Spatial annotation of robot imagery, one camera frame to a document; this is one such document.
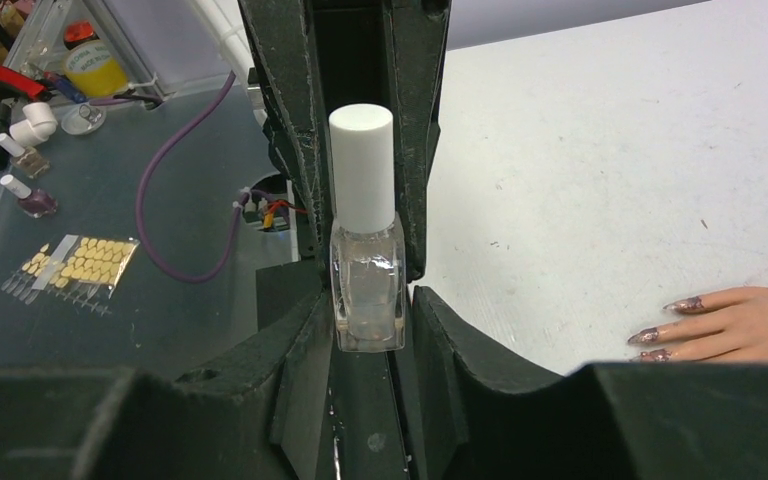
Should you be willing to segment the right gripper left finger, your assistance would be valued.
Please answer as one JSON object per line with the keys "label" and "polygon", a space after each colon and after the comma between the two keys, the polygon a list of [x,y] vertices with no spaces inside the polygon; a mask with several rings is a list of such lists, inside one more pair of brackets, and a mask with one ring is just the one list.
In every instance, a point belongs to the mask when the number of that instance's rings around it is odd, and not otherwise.
{"label": "right gripper left finger", "polygon": [[313,479],[329,298],[168,381],[134,368],[0,368],[0,479]]}

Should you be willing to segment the white pipe elbow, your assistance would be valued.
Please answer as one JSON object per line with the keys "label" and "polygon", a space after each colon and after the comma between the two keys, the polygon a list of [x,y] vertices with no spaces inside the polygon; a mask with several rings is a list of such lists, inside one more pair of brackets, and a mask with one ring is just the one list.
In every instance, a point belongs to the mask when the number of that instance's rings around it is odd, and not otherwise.
{"label": "white pipe elbow", "polygon": [[24,119],[9,127],[10,136],[23,147],[36,147],[56,132],[58,121],[44,102],[33,102],[22,107]]}

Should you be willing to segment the clear nail polish bottle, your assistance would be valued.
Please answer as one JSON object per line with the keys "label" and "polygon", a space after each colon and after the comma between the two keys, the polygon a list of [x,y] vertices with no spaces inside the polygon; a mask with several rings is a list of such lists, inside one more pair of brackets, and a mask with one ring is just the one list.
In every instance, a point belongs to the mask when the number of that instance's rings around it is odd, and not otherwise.
{"label": "clear nail polish bottle", "polygon": [[353,233],[335,222],[329,267],[339,349],[355,353],[402,349],[407,274],[400,219],[374,233]]}

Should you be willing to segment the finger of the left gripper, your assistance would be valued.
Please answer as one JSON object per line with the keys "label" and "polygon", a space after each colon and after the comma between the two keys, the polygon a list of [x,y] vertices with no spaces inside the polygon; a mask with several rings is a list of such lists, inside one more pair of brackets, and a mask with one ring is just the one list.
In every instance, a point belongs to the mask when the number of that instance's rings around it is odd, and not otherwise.
{"label": "finger of the left gripper", "polygon": [[270,158],[307,210],[320,276],[328,276],[332,199],[326,109],[311,1],[239,2],[267,112]]}
{"label": "finger of the left gripper", "polygon": [[441,128],[449,1],[386,1],[383,26],[389,106],[395,120],[396,206],[409,281],[425,274],[427,186]]}

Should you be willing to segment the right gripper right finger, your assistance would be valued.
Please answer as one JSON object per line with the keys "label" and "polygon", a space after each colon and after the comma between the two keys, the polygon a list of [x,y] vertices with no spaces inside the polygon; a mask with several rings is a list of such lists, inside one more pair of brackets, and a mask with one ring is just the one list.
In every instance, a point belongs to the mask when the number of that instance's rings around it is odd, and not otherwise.
{"label": "right gripper right finger", "polygon": [[595,363],[555,374],[414,290],[433,479],[768,479],[768,366]]}

